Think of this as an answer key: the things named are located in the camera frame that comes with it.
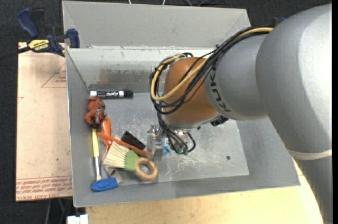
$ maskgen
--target orange handle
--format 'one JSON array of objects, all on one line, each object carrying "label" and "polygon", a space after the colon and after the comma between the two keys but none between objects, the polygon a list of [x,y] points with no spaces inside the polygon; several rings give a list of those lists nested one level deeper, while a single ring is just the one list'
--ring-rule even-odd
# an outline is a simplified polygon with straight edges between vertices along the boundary
[{"label": "orange handle", "polygon": [[[100,127],[102,129],[102,134],[107,136],[107,137],[110,137],[111,136],[111,126],[110,126],[110,119],[109,118],[104,118],[102,121],[101,121],[101,124],[100,124]],[[107,147],[107,150],[108,148],[110,147],[111,145],[111,141],[107,140],[107,139],[103,139],[102,140],[103,143],[105,144],[105,146]]]},{"label": "orange handle", "polygon": [[143,156],[148,156],[148,155],[151,155],[152,153],[151,152],[148,152],[148,151],[143,151],[143,150],[140,150],[139,148],[136,148],[128,143],[125,143],[123,141],[120,141],[116,138],[113,138],[113,137],[108,137],[106,136],[105,134],[103,133],[96,133],[98,137],[102,138],[102,139],[105,139],[107,141],[112,141],[112,142],[116,142],[117,144],[119,145],[122,145],[122,146],[125,146],[129,149],[132,149],[135,153],[137,153],[138,155],[143,155]]}]

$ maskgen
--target brush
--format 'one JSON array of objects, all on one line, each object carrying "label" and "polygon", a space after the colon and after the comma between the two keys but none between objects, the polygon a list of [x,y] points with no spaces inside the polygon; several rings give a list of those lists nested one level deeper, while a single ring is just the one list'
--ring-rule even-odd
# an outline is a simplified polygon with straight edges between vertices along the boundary
[{"label": "brush", "polygon": [[103,165],[127,171],[135,171],[135,162],[137,159],[138,155],[133,150],[113,142],[103,161]]},{"label": "brush", "polygon": [[100,167],[100,156],[99,156],[99,143],[97,141],[96,129],[91,129],[92,133],[92,143],[93,143],[93,156],[95,163],[95,174],[96,182],[94,182],[90,189],[93,191],[104,191],[108,189],[113,189],[118,186],[116,178],[105,178],[101,177],[101,167]]}]

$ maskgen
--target black marker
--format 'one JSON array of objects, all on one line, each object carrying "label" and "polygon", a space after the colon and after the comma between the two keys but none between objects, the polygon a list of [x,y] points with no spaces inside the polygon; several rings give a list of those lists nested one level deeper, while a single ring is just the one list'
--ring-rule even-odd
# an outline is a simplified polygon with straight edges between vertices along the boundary
[{"label": "black marker", "polygon": [[91,91],[90,97],[100,98],[121,98],[121,97],[133,97],[132,91]]}]

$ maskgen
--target black eraser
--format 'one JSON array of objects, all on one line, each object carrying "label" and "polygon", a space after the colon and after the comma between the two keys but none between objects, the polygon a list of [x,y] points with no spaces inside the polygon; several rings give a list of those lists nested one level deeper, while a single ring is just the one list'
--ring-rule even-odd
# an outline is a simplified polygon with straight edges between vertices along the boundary
[{"label": "black eraser", "polygon": [[143,150],[146,147],[146,145],[144,145],[141,141],[139,141],[136,137],[134,137],[128,131],[125,131],[121,140],[125,143],[135,146],[136,148],[139,148],[140,150]]}]

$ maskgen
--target orange plastic toy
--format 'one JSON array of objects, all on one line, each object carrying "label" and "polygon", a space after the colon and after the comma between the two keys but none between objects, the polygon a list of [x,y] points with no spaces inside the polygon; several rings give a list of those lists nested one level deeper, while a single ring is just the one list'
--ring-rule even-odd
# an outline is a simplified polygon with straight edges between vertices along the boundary
[{"label": "orange plastic toy", "polygon": [[85,122],[91,127],[97,128],[100,122],[107,116],[105,113],[106,105],[99,97],[88,99],[88,112],[84,116]]}]

